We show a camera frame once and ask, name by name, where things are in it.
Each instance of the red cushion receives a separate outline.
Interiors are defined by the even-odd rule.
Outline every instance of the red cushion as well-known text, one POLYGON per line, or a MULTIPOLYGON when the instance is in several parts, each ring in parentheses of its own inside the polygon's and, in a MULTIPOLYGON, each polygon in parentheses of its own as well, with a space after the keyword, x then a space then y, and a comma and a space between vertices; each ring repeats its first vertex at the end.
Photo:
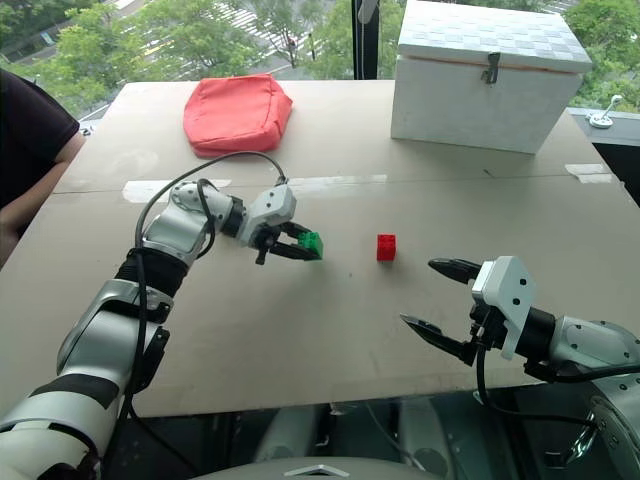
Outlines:
POLYGON ((205 78, 184 108, 184 131, 198 156, 276 148, 292 101, 271 75, 205 78))

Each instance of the green block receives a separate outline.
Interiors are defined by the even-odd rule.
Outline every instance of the green block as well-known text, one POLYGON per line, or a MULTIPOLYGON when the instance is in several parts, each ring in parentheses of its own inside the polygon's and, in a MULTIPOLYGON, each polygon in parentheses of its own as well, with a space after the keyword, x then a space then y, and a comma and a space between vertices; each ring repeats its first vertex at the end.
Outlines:
POLYGON ((318 255, 318 260, 322 260, 324 246, 318 232, 306 232, 298 237, 298 245, 304 247, 318 255))

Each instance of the black sleeve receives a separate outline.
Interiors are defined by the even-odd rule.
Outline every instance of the black sleeve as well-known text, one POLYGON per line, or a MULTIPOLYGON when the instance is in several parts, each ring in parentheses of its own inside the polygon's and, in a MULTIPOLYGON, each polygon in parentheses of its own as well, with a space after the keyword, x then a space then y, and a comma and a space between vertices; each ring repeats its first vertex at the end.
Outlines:
POLYGON ((53 162, 79 124, 37 85, 0 69, 2 122, 34 156, 53 162))

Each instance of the box latch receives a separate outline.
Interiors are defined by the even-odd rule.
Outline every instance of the box latch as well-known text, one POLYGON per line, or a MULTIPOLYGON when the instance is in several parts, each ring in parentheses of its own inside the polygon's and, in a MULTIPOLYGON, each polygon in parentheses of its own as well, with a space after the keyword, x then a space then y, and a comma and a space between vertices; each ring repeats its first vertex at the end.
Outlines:
POLYGON ((491 85, 498 81, 498 62, 500 61, 500 52, 491 52, 487 55, 489 59, 489 68, 482 72, 482 79, 487 85, 491 85))

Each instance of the white cooler box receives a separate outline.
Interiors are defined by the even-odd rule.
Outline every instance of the white cooler box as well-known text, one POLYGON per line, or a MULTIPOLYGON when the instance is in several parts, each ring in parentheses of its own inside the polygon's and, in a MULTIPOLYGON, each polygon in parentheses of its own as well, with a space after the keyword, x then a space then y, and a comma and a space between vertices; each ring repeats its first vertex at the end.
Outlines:
POLYGON ((535 153, 590 69, 559 15, 409 0, 391 136, 535 153))

